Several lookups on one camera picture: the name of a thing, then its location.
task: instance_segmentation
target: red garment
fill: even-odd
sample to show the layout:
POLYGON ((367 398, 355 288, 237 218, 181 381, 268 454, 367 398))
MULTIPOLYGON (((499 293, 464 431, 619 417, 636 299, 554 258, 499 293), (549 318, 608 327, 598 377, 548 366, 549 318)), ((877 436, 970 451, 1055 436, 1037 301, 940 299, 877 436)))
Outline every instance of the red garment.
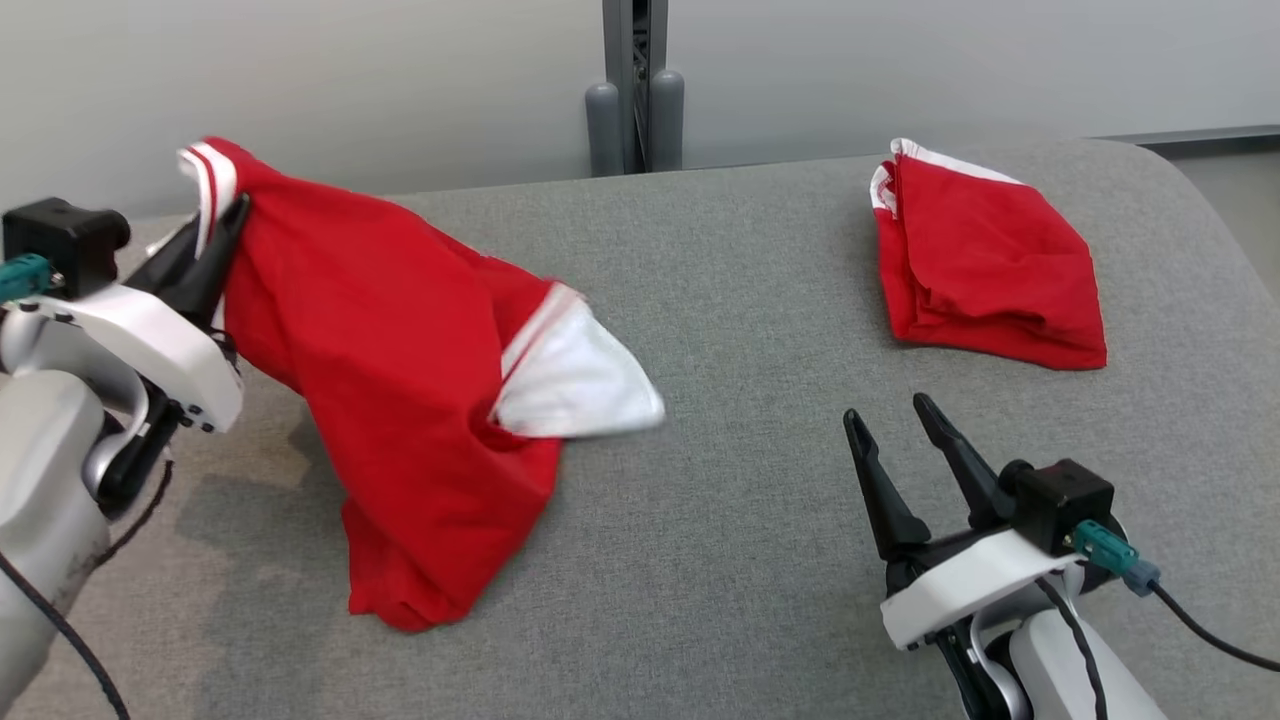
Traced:
POLYGON ((892 150, 870 191, 893 336, 1056 370, 1106 366, 1089 247, 1044 197, 910 140, 892 150))
MULTIPOLYGON (((252 201, 225 329, 246 360, 306 398, 349 493, 349 611, 402 630, 461 619, 556 484, 561 439, 499 427, 499 396, 522 363, 535 364, 525 359, 539 336, 568 332, 557 319, 577 309, 579 324, 589 322, 585 305, 404 208, 285 177, 228 141, 180 155, 209 223, 239 193, 252 201)), ((634 364, 621 345, 611 350, 625 356, 614 366, 634 364)), ((635 380, 639 365, 622 370, 635 380)), ((541 400, 530 374, 512 404, 541 400)), ((655 421, 655 398, 630 427, 655 421)), ((511 414, 520 410, 530 413, 511 414)))

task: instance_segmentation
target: folded red cloth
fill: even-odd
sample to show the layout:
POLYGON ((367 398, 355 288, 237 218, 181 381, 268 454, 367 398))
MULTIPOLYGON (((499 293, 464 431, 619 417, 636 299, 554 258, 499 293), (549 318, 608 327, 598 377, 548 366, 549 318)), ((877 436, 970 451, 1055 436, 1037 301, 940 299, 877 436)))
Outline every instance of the folded red cloth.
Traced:
POLYGON ((1033 187, 892 142, 872 178, 893 336, 1056 370, 1107 364, 1089 246, 1033 187))
POLYGON ((550 497, 559 437, 660 421, 640 365, 563 284, 225 140, 179 158, 201 249, 236 197, 252 202, 225 329, 306 398, 349 493, 352 614, 461 619, 550 497))

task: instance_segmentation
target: floor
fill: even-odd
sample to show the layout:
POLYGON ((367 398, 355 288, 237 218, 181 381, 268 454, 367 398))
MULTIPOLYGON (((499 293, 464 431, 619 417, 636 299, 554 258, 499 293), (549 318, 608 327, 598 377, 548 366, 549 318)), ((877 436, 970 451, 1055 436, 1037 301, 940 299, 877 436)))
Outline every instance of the floor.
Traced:
POLYGON ((1280 300, 1280 150, 1166 156, 1208 197, 1280 300))

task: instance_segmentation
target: gray fabric surface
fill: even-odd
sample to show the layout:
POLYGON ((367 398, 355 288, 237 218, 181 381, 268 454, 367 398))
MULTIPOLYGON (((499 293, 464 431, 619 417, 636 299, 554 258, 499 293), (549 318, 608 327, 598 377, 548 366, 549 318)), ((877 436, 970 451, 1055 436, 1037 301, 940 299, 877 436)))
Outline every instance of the gray fabric surface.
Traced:
MULTIPOLYGON (((1169 589, 1280 655, 1280 310, 1147 151, 961 155, 1042 188, 1088 240, 1107 369, 895 343, 867 199, 878 159, 402 199, 584 291, 668 421, 571 443, 543 521, 471 618, 401 635, 346 615, 343 491, 301 400, 251 374, 234 432, 183 433, 170 497, 76 625, 143 719, 960 717, 941 656, 900 653, 881 626, 840 425, 859 407, 916 512, 960 529, 910 406, 928 391, 997 466, 1071 456, 1110 478, 1169 589)), ((1280 716, 1274 676, 1155 600, 1110 585, 1084 609, 1170 717, 1280 716)), ((109 708, 60 643, 14 716, 109 708)))

